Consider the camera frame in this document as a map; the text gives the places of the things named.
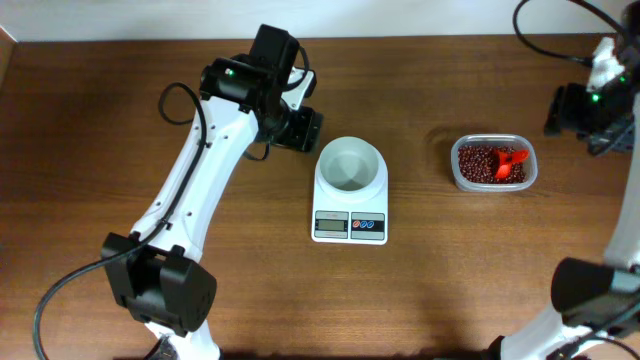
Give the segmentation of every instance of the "kitchen scale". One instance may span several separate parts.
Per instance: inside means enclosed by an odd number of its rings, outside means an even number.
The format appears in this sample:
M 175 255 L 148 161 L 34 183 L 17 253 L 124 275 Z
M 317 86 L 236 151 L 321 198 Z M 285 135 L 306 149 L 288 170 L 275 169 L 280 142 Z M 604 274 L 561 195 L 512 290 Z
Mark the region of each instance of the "kitchen scale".
M 311 238 L 316 242 L 384 245 L 388 240 L 387 165 L 366 141 L 330 142 L 316 165 Z

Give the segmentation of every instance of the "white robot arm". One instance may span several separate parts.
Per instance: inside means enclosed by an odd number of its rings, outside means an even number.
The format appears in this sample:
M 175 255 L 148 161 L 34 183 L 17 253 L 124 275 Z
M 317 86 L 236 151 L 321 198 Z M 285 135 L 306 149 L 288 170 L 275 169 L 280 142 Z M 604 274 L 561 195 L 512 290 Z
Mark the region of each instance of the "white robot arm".
M 205 320 L 216 283 L 197 263 L 222 192 L 247 147 L 256 139 L 303 152 L 314 146 L 322 117 L 301 104 L 311 95 L 316 79 L 304 49 L 300 52 L 305 69 L 292 66 L 298 47 L 285 31 L 263 25 L 249 55 L 218 59 L 205 69 L 200 88 L 204 119 L 196 111 L 169 177 L 133 226 L 133 238 L 110 234 L 105 241 L 102 255 L 112 256 L 157 232 L 159 222 L 165 223 L 133 265 L 123 261 L 106 266 L 118 304 L 159 339 L 149 359 L 220 357 Z M 206 132 L 202 155 L 170 218 L 164 219 L 200 147 L 202 132 Z M 181 265 L 174 266 L 176 261 Z M 189 279 L 189 272 L 199 273 L 199 278 Z

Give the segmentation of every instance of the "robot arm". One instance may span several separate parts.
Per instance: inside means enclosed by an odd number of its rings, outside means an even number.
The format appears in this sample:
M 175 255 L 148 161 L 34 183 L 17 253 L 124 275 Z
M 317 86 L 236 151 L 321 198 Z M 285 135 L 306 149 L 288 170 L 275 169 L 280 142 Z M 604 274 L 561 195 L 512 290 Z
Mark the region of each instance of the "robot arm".
M 640 95 L 635 97 L 634 114 L 640 118 Z M 635 131 L 636 144 L 640 144 L 640 129 Z M 634 265 L 640 264 L 640 192 L 638 185 L 640 184 L 640 146 L 636 146 L 633 152 L 631 162 L 631 170 L 627 181 L 627 189 L 625 192 L 620 219 L 616 227 L 613 239 L 607 248 L 605 254 L 605 264 L 609 265 L 608 270 L 600 271 L 603 267 L 588 266 L 584 263 L 575 262 L 575 260 L 567 259 L 561 264 L 556 271 L 554 285 L 552 287 L 553 304 L 547 305 L 541 314 L 530 322 L 525 328 L 519 332 L 504 338 L 500 344 L 500 360 L 545 360 L 555 350 L 570 344 L 580 336 L 589 334 L 593 329 L 588 326 L 568 326 L 563 319 L 563 313 L 559 310 L 565 308 L 574 308 L 577 306 L 567 305 L 569 303 L 568 294 L 573 293 L 574 296 L 580 296 L 579 292 L 585 290 L 587 286 L 599 288 L 596 291 L 602 292 L 594 298 L 589 299 L 587 296 L 581 306 L 585 308 L 585 312 L 580 314 L 579 310 L 569 310 L 564 314 L 565 318 L 571 317 L 570 313 L 574 313 L 576 318 L 585 316 L 586 318 L 596 317 L 592 312 L 594 307 L 607 305 L 608 296 L 627 297 L 630 301 L 637 300 L 637 296 L 632 294 L 640 290 L 640 279 L 631 275 L 627 270 Z M 571 276 L 571 272 L 584 271 L 584 269 L 592 269 L 593 271 L 586 274 L 587 276 Z M 568 274 L 566 280 L 562 274 Z M 611 305 L 609 310 L 619 312 L 620 306 Z M 607 331 L 601 331 L 599 336 L 622 337 L 631 332 L 631 329 L 624 331 L 625 334 L 616 333 L 609 334 Z M 587 349 L 601 344 L 602 341 L 592 340 L 580 345 L 579 349 L 573 354 L 578 355 Z
M 299 51 L 304 69 L 293 67 Z M 313 149 L 322 116 L 301 103 L 315 84 L 315 73 L 297 40 L 265 25 L 248 55 L 217 59 L 205 68 L 200 87 L 204 124 L 196 112 L 187 141 L 154 202 L 131 235 L 109 234 L 102 248 L 103 258 L 127 251 L 157 231 L 159 223 L 165 224 L 139 254 L 106 266 L 116 302 L 160 339 L 150 359 L 219 358 L 206 322 L 217 284 L 198 265 L 207 228 L 235 165 L 252 142 L 302 152 Z M 203 131 L 203 153 L 170 218 L 163 219 Z
M 640 3 L 625 12 L 635 33 Z M 545 133 L 576 131 L 589 153 L 633 149 L 622 210 L 605 252 L 605 265 L 567 258 L 554 275 L 551 304 L 521 331 L 499 338 L 490 349 L 500 360 L 571 358 L 598 338 L 624 338 L 640 330 L 640 49 L 605 38 L 594 54 L 589 84 L 569 84 L 556 93 Z

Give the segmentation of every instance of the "red plastic spoon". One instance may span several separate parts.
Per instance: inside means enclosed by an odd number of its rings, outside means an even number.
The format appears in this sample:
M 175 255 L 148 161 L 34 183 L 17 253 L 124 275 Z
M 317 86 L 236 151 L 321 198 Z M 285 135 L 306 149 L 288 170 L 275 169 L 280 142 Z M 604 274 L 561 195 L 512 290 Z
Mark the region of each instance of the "red plastic spoon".
M 529 157 L 529 150 L 516 151 L 513 154 L 507 154 L 506 152 L 494 151 L 500 159 L 500 167 L 496 172 L 496 179 L 506 179 L 511 174 L 511 165 L 521 163 Z

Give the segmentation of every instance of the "white wall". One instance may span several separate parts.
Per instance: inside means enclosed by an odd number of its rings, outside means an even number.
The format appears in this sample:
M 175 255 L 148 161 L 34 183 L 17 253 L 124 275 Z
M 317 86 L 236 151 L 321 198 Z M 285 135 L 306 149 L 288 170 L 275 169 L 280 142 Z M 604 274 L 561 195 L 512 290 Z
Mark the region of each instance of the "white wall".
M 253 38 L 267 23 L 304 37 L 510 34 L 519 0 L 0 0 L 18 41 Z M 591 0 L 618 20 L 632 0 Z M 606 32 L 563 0 L 522 12 L 529 33 Z

